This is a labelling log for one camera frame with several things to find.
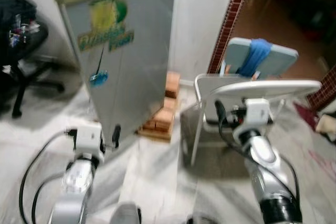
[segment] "cable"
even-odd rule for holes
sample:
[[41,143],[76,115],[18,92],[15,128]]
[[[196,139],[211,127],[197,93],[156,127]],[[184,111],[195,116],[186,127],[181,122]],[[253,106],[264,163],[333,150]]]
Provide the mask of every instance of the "cable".
[[287,185],[285,185],[278,177],[275,173],[273,173],[271,170],[269,170],[268,168],[264,167],[262,164],[258,163],[257,161],[255,161],[253,158],[251,158],[250,156],[246,155],[244,152],[242,152],[240,149],[238,149],[237,147],[235,147],[231,142],[227,141],[222,133],[222,129],[223,129],[223,121],[224,121],[225,117],[221,116],[221,119],[219,121],[219,125],[218,125],[218,130],[219,130],[219,134],[220,137],[226,142],[226,144],[233,149],[235,152],[237,152],[239,155],[241,155],[242,157],[248,159],[250,162],[254,163],[255,165],[257,165],[258,167],[261,167],[262,169],[266,170],[269,174],[273,175],[273,177],[289,192],[290,196],[297,201],[296,197],[294,196],[294,194],[292,193],[292,191],[288,188]]
[[285,158],[284,156],[280,155],[280,158],[288,165],[293,178],[294,178],[294,183],[295,183],[295,196],[296,196],[296,201],[298,202],[298,206],[300,207],[300,187],[299,187],[299,181],[298,181],[298,176],[294,170],[294,167],[292,166],[292,164],[289,162],[289,160],[287,158]]
[[36,193],[35,193],[35,197],[34,197],[34,200],[33,200],[33,206],[32,206],[32,213],[31,213],[31,220],[33,222],[33,224],[36,224],[36,204],[37,204],[37,199],[38,199],[38,195],[40,193],[40,191],[42,190],[42,188],[49,182],[51,182],[52,180],[55,180],[57,178],[61,178],[62,176],[64,175],[64,172],[61,172],[61,173],[57,173],[57,174],[54,174],[54,175],[51,175],[50,177],[46,178],[42,184],[38,187]]
[[56,138],[68,134],[68,135],[72,135],[74,134],[75,130],[69,130],[69,131],[61,131],[61,132],[57,132],[56,134],[54,134],[45,144],[44,146],[40,149],[40,151],[37,153],[37,155],[34,157],[34,159],[31,161],[31,163],[29,164],[28,168],[26,169],[22,180],[21,180],[21,185],[20,185],[20,191],[19,191],[19,211],[20,211],[20,216],[21,219],[23,221],[24,224],[29,224],[27,221],[27,218],[25,216],[25,212],[23,209],[23,191],[24,191],[24,187],[25,187],[25,182],[26,182],[26,178],[27,175],[31,169],[31,167],[33,166],[33,164],[35,163],[35,161],[39,158],[39,156],[42,154],[42,152],[46,149],[46,147]]

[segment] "blue sticker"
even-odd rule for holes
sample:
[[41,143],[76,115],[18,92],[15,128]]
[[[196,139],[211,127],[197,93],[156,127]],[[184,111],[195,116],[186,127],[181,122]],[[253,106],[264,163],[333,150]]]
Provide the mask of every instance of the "blue sticker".
[[97,87],[103,85],[109,77],[107,71],[100,71],[99,73],[95,73],[91,75],[89,82],[93,87]]

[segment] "blue cloth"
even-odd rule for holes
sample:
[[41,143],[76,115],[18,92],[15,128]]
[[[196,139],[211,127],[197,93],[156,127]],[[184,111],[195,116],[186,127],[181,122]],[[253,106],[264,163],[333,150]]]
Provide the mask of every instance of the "blue cloth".
[[249,54],[244,64],[237,70],[237,73],[244,77],[252,77],[259,64],[268,56],[272,44],[264,39],[253,39],[250,44]]

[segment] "black office chair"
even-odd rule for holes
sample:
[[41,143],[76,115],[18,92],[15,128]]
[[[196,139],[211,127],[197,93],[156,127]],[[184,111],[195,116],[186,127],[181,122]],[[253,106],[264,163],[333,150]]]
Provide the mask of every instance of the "black office chair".
[[48,28],[37,21],[39,31],[27,34],[27,41],[14,48],[9,46],[9,30],[15,22],[15,15],[20,14],[22,23],[35,19],[36,6],[26,0],[0,0],[0,70],[3,66],[10,66],[10,71],[19,85],[18,94],[14,104],[12,117],[18,118],[22,115],[20,111],[23,95],[28,86],[42,86],[56,88],[59,92],[64,91],[61,82],[38,81],[37,78],[47,69],[56,65],[52,62],[44,62],[34,73],[25,75],[20,69],[18,62],[26,59],[36,50],[48,37]]

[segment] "red door frame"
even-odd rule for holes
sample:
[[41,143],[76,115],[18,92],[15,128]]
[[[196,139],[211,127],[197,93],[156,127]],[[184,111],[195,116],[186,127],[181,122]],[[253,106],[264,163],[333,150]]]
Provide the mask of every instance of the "red door frame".
[[[236,20],[245,0],[230,0],[224,20],[213,51],[208,73],[217,73],[221,67],[227,43],[231,38]],[[307,100],[313,110],[321,110],[336,97],[336,66],[334,66],[321,80],[322,88],[315,94],[307,96]]]

